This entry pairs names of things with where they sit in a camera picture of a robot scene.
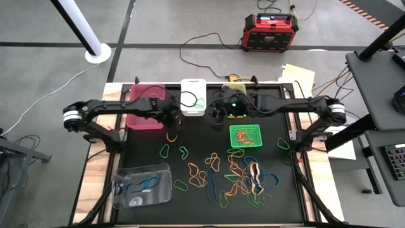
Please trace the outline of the grey side table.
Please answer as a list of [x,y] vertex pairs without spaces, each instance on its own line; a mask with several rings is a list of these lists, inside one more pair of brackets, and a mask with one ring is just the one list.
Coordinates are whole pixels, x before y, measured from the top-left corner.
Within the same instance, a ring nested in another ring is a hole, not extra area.
[[374,127],[364,132],[390,198],[398,207],[405,207],[405,180],[395,180],[383,157],[383,147],[405,144],[405,116],[392,104],[394,93],[405,86],[405,70],[393,59],[392,51],[375,53],[371,60],[361,61],[356,53],[346,60],[358,90],[373,120]]

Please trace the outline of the tan rubber band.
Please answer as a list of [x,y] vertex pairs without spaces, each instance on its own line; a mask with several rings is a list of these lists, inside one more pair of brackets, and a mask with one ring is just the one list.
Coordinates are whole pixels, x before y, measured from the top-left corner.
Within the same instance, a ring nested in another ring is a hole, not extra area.
[[261,171],[259,168],[259,164],[257,162],[251,162],[249,164],[249,173],[250,173],[250,180],[251,180],[251,192],[253,195],[257,196],[263,192],[263,187],[260,181]]

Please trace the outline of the white paper sheet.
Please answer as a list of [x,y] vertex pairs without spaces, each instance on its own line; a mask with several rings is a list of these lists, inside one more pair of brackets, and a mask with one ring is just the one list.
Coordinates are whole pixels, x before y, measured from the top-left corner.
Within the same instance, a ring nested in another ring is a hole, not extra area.
[[[340,127],[329,127],[326,132],[332,133],[335,135],[336,133],[344,130],[346,126]],[[354,145],[352,141],[346,142],[338,148],[328,151],[329,158],[338,158],[338,159],[345,159],[345,160],[356,160]]]

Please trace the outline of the wide blue rubber band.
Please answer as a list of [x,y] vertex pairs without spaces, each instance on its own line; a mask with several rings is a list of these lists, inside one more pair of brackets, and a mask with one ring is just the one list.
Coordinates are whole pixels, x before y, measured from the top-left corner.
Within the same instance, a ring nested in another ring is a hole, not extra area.
[[206,174],[206,197],[210,202],[215,202],[218,199],[216,172],[213,168],[208,168]]

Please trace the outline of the yellow paper folder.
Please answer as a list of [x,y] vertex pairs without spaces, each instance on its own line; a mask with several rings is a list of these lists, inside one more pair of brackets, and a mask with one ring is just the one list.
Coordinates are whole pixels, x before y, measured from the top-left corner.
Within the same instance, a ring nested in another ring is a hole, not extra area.
[[282,68],[282,76],[278,81],[281,83],[291,83],[296,98],[308,98],[313,96],[314,71],[290,64],[283,65]]

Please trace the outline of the black stand post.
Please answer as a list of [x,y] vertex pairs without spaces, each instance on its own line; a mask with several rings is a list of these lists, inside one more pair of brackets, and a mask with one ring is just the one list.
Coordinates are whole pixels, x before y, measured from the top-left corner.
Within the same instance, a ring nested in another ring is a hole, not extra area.
[[377,37],[365,50],[358,54],[361,61],[369,61],[370,58],[386,43],[393,39],[400,31],[405,29],[405,13],[399,17],[384,33]]

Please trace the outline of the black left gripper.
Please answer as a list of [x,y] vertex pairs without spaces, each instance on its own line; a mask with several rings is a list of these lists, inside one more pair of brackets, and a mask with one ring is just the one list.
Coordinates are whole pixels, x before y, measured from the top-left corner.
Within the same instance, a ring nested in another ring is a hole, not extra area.
[[150,98],[152,104],[152,112],[150,117],[154,118],[158,122],[166,122],[166,134],[168,137],[175,137],[179,135],[182,130],[182,125],[177,125],[175,116],[179,110],[179,105],[175,98],[159,99]]

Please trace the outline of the white plastic basket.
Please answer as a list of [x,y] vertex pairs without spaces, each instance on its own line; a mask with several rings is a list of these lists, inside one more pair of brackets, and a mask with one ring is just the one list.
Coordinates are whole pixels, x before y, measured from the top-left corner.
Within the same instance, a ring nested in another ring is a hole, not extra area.
[[201,117],[205,114],[205,109],[192,108],[192,105],[198,98],[206,101],[207,93],[206,81],[204,79],[183,79],[180,82],[180,109],[186,117]]

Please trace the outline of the dark blue rubber band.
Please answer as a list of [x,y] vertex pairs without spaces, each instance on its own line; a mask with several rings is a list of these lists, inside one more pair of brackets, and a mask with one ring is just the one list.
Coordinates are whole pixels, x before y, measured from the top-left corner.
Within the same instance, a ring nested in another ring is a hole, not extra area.
[[140,182],[133,182],[126,185],[125,190],[129,193],[139,193],[156,187],[159,184],[159,177],[152,176],[142,179]]

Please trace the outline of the grey desk frame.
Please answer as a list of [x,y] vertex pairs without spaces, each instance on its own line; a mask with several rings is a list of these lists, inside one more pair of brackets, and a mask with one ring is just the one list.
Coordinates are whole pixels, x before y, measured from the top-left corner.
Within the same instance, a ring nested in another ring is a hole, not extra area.
[[27,186],[29,167],[39,160],[42,163],[51,160],[51,155],[35,150],[40,142],[41,138],[33,134],[15,142],[0,136],[0,228],[6,227],[18,191]]

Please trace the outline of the clear plastic bin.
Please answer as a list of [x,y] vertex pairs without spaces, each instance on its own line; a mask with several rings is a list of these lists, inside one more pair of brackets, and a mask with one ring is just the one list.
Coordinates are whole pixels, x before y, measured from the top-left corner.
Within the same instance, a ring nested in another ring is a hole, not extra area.
[[[126,192],[129,183],[140,182],[142,179],[158,176],[159,184],[139,193]],[[119,168],[112,180],[113,207],[116,209],[149,206],[166,203],[172,197],[172,176],[167,163],[134,168]]]

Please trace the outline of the yellow rubber band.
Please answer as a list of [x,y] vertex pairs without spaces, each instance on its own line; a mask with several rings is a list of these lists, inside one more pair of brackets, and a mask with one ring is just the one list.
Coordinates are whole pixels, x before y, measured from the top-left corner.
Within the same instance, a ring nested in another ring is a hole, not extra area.
[[234,158],[235,158],[234,155],[228,156],[228,161],[230,162],[229,169],[236,176],[242,177],[244,175],[243,170],[239,167],[239,165],[236,162],[234,162]]
[[211,153],[210,157],[204,160],[205,164],[209,165],[215,172],[220,171],[220,158],[217,153]]
[[189,178],[189,184],[198,188],[202,188],[206,186],[206,181],[205,179],[201,179],[200,177],[192,176]]
[[238,181],[238,186],[242,194],[247,195],[251,193],[250,178],[248,178],[248,176],[241,178],[241,180]]

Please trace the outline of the red black power station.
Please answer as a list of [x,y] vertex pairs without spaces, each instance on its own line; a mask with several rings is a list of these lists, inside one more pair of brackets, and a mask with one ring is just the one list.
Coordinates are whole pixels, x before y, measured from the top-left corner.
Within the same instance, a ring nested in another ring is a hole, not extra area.
[[285,52],[298,30],[297,19],[291,14],[249,15],[245,18],[242,49],[246,52]]

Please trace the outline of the green lattice basket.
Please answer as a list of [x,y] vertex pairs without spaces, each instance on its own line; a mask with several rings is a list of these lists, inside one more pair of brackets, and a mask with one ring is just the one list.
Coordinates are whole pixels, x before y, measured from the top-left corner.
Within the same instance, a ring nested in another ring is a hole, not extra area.
[[[236,134],[240,131],[246,131],[248,135],[256,141],[254,145],[240,145],[236,140]],[[261,130],[258,124],[252,125],[231,125],[229,127],[230,144],[232,148],[257,148],[263,145]]]

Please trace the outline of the white black pole with base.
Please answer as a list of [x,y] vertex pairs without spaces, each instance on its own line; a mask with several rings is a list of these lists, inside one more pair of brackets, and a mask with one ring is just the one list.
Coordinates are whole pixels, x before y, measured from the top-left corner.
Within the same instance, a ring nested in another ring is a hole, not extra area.
[[85,59],[92,64],[103,63],[111,56],[111,48],[101,43],[74,0],[50,0],[64,21],[86,49]]

